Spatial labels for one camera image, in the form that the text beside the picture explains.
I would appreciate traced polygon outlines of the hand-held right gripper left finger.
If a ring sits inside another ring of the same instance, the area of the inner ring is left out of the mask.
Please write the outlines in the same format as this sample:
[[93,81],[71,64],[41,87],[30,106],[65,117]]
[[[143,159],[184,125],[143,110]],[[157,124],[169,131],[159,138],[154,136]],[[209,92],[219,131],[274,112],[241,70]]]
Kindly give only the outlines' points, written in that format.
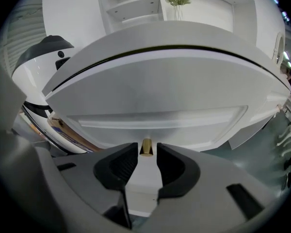
[[119,192],[119,199],[103,215],[114,223],[131,229],[125,186],[138,164],[138,143],[127,143],[103,151],[107,152],[107,156],[96,162],[93,172],[106,189]]

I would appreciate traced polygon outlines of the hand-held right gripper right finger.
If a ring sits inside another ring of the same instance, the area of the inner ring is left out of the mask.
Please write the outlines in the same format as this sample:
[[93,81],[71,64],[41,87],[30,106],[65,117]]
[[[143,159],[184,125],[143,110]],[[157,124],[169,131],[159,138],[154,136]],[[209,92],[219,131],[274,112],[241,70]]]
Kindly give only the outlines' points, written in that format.
[[164,200],[187,200],[201,176],[195,151],[165,143],[157,144],[157,166],[162,187],[157,204]]

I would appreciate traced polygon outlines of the white desk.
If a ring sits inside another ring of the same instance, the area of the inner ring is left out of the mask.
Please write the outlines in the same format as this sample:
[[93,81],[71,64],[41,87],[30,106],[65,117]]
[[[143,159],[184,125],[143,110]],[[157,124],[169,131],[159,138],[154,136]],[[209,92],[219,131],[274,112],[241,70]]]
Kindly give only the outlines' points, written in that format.
[[[235,34],[200,23],[164,21],[117,31],[83,48],[57,70],[44,87],[43,94],[47,98],[48,93],[65,82],[106,62],[163,50],[205,50],[231,55],[270,72],[291,89],[272,59]],[[109,154],[103,151],[110,148],[55,161],[58,186],[67,189],[66,200],[78,215],[86,215],[87,210],[103,215],[118,202],[119,192],[106,189],[93,172],[96,162]],[[201,176],[188,199],[164,200],[157,204],[150,219],[163,223],[172,219],[199,223],[212,219],[221,224],[238,224],[250,218],[250,211],[245,207],[247,201],[253,201],[254,209],[260,211],[272,200],[267,189],[253,177],[206,151],[195,151]]]

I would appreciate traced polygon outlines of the long brown cardboard box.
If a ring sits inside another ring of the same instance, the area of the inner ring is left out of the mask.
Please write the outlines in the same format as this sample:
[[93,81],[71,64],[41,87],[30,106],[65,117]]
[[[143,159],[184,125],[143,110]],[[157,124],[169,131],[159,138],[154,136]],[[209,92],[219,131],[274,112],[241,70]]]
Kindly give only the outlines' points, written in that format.
[[94,144],[90,143],[74,130],[72,130],[68,125],[66,125],[60,118],[55,116],[48,117],[48,124],[52,129],[59,133],[63,138],[68,140],[73,145],[79,147],[84,151],[100,151],[101,149]]

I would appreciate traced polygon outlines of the white cushioned stool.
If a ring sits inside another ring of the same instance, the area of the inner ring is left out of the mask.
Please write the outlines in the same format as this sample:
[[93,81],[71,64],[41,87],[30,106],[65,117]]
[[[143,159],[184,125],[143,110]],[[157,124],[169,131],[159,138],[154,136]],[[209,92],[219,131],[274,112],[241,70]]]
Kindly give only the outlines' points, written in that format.
[[280,153],[281,157],[284,157],[285,154],[291,152],[291,125],[289,125],[285,131],[278,137],[279,142],[276,146],[281,146],[283,151]]

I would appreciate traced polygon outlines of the white and black service robot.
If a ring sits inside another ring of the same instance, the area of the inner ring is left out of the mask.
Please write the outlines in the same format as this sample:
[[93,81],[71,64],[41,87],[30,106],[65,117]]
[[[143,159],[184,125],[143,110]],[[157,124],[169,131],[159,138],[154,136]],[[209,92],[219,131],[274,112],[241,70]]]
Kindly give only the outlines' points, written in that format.
[[90,150],[65,134],[60,128],[62,122],[59,126],[49,124],[48,118],[53,114],[53,109],[42,93],[51,77],[76,52],[77,49],[61,36],[47,36],[21,54],[12,79],[26,95],[23,112],[46,140],[64,152],[80,154]]

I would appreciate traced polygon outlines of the white oval mirror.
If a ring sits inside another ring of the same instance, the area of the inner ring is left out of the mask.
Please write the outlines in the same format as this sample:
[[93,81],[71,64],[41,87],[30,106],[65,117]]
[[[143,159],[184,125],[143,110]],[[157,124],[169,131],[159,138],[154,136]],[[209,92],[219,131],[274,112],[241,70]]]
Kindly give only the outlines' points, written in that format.
[[281,67],[284,58],[285,51],[285,36],[283,33],[279,32],[277,34],[275,48],[273,51],[272,60],[278,66]]

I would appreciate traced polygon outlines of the white ribbed vase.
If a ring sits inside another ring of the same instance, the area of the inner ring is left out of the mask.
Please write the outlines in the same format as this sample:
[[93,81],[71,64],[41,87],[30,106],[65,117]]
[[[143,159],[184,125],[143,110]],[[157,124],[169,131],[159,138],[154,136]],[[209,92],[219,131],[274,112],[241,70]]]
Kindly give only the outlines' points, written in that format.
[[174,8],[174,20],[182,21],[183,20],[183,5],[176,5]]

